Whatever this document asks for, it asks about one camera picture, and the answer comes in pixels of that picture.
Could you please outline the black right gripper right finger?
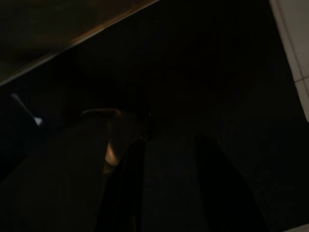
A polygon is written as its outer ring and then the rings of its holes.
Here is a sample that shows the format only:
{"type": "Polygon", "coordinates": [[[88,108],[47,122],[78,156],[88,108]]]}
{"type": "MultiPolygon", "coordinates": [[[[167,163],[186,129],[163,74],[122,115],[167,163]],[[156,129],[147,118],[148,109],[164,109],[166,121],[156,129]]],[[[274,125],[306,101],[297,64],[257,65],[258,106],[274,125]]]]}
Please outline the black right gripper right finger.
{"type": "Polygon", "coordinates": [[[252,192],[213,140],[194,136],[205,219],[210,232],[268,232],[252,192]]]}

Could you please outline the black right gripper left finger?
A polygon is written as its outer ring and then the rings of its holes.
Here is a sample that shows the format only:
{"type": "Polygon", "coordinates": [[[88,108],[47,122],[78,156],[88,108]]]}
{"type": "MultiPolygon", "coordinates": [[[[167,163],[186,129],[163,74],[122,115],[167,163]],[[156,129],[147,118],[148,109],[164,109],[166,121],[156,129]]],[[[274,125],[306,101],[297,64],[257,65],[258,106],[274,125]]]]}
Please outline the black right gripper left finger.
{"type": "Polygon", "coordinates": [[[141,232],[145,141],[129,146],[107,180],[96,232],[141,232]]]}

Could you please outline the black floor mat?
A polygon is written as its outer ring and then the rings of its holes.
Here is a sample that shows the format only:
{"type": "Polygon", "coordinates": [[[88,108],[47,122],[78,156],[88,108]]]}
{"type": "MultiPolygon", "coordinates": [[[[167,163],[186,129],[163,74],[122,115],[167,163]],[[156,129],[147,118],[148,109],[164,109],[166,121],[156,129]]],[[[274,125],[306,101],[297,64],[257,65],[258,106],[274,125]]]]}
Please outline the black floor mat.
{"type": "Polygon", "coordinates": [[[309,230],[309,123],[268,0],[0,0],[0,232],[96,232],[145,141],[141,232],[210,232],[194,136],[309,230]]]}

